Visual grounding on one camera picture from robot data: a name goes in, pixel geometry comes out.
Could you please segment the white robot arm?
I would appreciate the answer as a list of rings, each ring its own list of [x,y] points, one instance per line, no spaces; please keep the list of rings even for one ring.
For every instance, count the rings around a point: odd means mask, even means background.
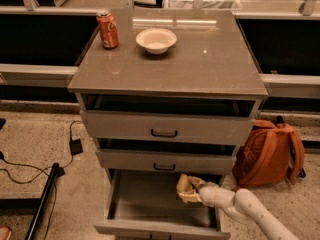
[[[187,179],[197,190],[204,205],[222,209],[234,220],[248,216],[260,227],[268,240],[299,240],[248,189],[240,188],[233,192],[197,177],[188,176]]]

